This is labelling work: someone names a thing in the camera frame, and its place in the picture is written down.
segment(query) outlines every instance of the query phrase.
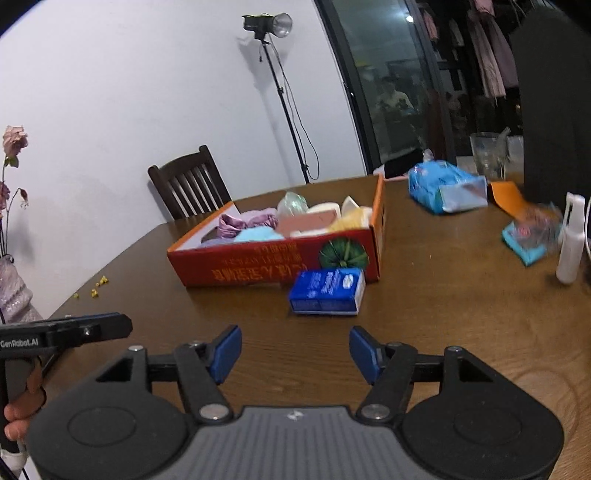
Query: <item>light stand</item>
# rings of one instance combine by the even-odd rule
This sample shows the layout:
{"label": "light stand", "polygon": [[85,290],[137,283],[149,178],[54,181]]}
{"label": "light stand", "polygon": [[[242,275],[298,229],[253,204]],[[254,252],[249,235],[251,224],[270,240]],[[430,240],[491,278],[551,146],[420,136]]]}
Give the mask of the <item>light stand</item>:
{"label": "light stand", "polygon": [[261,42],[262,48],[265,51],[265,56],[267,57],[267,62],[269,63],[271,74],[273,75],[273,81],[275,82],[275,87],[277,87],[277,95],[279,95],[279,99],[281,100],[281,106],[283,107],[285,118],[287,119],[287,125],[290,128],[291,139],[294,142],[295,151],[297,153],[298,160],[300,161],[301,172],[304,174],[304,180],[306,183],[310,183],[310,178],[308,177],[308,165],[306,165],[304,158],[302,157],[300,144],[295,135],[296,132],[294,130],[293,123],[291,122],[291,117],[289,111],[287,110],[285,99],[283,98],[285,90],[281,85],[279,85],[279,80],[277,80],[277,74],[275,74],[271,56],[269,55],[269,51],[267,49],[269,42],[265,40],[265,37],[268,33],[273,33],[276,37],[280,38],[287,36],[291,31],[291,17],[287,14],[280,14],[276,17],[271,17],[270,15],[244,15],[243,17],[244,29],[251,30],[255,33],[255,39]]}
{"label": "light stand", "polygon": [[300,160],[300,167],[301,172],[304,174],[304,180],[306,183],[310,183],[310,179],[308,178],[308,166],[304,163],[304,159],[301,156],[300,145],[297,141],[296,132],[294,131],[294,126],[291,123],[291,117],[287,112],[287,105],[285,104],[285,99],[283,98],[283,94],[285,93],[282,86],[279,85],[279,81],[277,80],[277,75],[275,74],[275,69],[273,68],[273,63],[271,62],[271,57],[269,56],[269,51],[267,50],[267,45],[269,42],[265,40],[261,40],[262,49],[265,50],[265,56],[267,57],[267,62],[269,62],[269,68],[271,69],[271,74],[273,75],[273,80],[275,81],[275,86],[277,87],[277,94],[279,95],[279,99],[281,100],[281,105],[283,106],[283,111],[285,112],[285,118],[287,118],[287,125],[290,127],[291,138],[294,141],[295,151],[297,153],[297,158]]}

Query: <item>blue plastic bag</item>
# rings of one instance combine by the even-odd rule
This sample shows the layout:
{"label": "blue plastic bag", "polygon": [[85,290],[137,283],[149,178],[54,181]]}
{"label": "blue plastic bag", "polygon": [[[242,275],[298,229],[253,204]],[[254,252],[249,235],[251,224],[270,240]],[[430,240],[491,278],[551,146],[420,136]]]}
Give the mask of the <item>blue plastic bag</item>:
{"label": "blue plastic bag", "polygon": [[443,160],[415,165],[408,172],[408,192],[437,215],[488,205],[486,178],[471,175]]}

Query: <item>blue box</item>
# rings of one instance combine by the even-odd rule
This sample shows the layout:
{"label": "blue box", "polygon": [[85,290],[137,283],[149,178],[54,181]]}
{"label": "blue box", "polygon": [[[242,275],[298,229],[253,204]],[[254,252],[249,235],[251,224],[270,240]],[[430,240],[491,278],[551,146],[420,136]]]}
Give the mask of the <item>blue box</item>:
{"label": "blue box", "polygon": [[295,313],[357,315],[364,291],[360,268],[307,270],[298,275],[289,299]]}

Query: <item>purple cloth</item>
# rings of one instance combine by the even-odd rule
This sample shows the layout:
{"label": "purple cloth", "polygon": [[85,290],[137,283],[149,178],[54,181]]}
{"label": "purple cloth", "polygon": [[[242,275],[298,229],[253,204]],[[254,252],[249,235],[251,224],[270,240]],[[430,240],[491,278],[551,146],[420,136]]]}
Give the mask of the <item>purple cloth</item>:
{"label": "purple cloth", "polygon": [[201,242],[201,245],[199,245],[199,248],[215,247],[217,245],[227,245],[227,244],[232,244],[232,243],[234,243],[233,238],[210,238],[209,240],[205,240],[204,242]]}
{"label": "purple cloth", "polygon": [[246,228],[256,226],[270,226],[275,228],[279,224],[277,211],[275,209],[251,210],[245,212],[240,218],[234,218],[223,213],[217,226],[217,236],[219,238],[234,238]]}

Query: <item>orange paper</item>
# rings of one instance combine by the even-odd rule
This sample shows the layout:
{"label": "orange paper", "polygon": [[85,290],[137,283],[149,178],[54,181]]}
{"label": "orange paper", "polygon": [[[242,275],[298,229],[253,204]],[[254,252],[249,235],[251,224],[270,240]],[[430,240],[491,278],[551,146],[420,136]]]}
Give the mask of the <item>orange paper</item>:
{"label": "orange paper", "polygon": [[531,206],[524,200],[513,181],[493,181],[491,188],[495,203],[513,218],[517,218],[527,207]]}

